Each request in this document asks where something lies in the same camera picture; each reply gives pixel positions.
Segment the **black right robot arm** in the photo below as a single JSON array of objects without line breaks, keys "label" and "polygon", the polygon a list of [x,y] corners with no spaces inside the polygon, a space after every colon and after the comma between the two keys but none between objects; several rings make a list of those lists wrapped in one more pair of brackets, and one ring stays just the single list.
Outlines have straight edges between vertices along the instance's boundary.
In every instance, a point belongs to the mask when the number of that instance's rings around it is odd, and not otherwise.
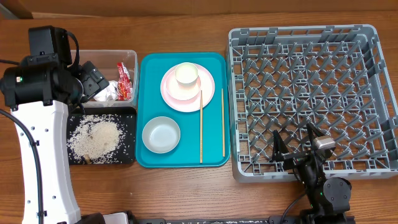
[{"label": "black right robot arm", "polygon": [[[306,124],[310,147],[305,151],[290,153],[287,145],[274,130],[271,161],[282,162],[284,170],[291,170],[304,187],[304,192],[295,199],[280,217],[280,223],[354,223],[345,213],[350,210],[352,185],[341,177],[327,178],[323,165],[335,148],[335,140],[323,134],[313,124]],[[302,210],[300,215],[288,216],[289,210],[306,196],[311,208]]]}]

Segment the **wooden chopstick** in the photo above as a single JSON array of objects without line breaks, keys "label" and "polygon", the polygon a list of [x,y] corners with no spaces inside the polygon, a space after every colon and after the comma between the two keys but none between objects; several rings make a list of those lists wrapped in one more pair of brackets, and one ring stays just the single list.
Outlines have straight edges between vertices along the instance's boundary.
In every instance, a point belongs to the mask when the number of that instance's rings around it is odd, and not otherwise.
[{"label": "wooden chopstick", "polygon": [[224,91],[221,89],[221,128],[222,128],[222,155],[225,157],[225,126],[224,126]]},{"label": "wooden chopstick", "polygon": [[200,90],[200,163],[203,163],[203,91]]}]

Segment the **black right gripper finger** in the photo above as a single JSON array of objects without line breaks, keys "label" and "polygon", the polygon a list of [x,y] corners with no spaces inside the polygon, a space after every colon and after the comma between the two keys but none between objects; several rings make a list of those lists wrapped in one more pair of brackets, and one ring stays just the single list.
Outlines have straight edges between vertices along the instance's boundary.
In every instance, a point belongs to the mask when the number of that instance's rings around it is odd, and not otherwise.
[{"label": "black right gripper finger", "polygon": [[284,161],[284,155],[289,153],[284,140],[281,138],[277,130],[273,130],[273,151],[270,162],[282,162]]},{"label": "black right gripper finger", "polygon": [[325,136],[318,128],[316,128],[312,123],[307,123],[307,133],[308,133],[308,138],[310,140],[310,144],[312,145],[312,141],[319,137],[319,136]]}]

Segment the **white tissue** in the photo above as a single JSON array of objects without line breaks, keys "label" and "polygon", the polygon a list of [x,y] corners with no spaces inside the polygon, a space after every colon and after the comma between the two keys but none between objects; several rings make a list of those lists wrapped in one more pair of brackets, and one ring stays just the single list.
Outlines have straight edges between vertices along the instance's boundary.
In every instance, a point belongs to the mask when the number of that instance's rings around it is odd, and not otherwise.
[{"label": "white tissue", "polygon": [[113,101],[118,98],[118,82],[109,81],[109,85],[94,96],[95,101]]}]

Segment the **grey bowl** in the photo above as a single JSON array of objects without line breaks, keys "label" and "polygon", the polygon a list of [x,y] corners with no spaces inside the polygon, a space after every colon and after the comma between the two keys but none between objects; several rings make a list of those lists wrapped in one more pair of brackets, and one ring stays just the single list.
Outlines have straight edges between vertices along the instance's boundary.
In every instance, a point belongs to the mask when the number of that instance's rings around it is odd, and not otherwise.
[{"label": "grey bowl", "polygon": [[156,154],[165,154],[175,149],[180,140],[179,125],[166,116],[152,118],[142,131],[145,147]]}]

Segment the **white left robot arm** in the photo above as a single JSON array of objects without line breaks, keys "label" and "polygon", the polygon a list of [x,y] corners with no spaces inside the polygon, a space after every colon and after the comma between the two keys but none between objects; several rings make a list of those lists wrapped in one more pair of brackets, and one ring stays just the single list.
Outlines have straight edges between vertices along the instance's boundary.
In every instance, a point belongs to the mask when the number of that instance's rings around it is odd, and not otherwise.
[{"label": "white left robot arm", "polygon": [[79,60],[53,55],[25,58],[7,68],[1,91],[16,125],[24,179],[23,223],[104,223],[101,213],[81,215],[70,177],[67,119],[71,106],[91,98],[92,74]]}]

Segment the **red snack wrapper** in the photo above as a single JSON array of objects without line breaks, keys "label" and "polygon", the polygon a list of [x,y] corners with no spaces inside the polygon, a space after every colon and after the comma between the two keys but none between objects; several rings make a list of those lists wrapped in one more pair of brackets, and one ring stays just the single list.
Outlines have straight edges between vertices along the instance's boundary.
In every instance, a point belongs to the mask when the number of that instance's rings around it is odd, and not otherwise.
[{"label": "red snack wrapper", "polygon": [[126,101],[132,98],[132,83],[128,69],[122,62],[117,63],[119,80],[118,80],[118,100]]}]

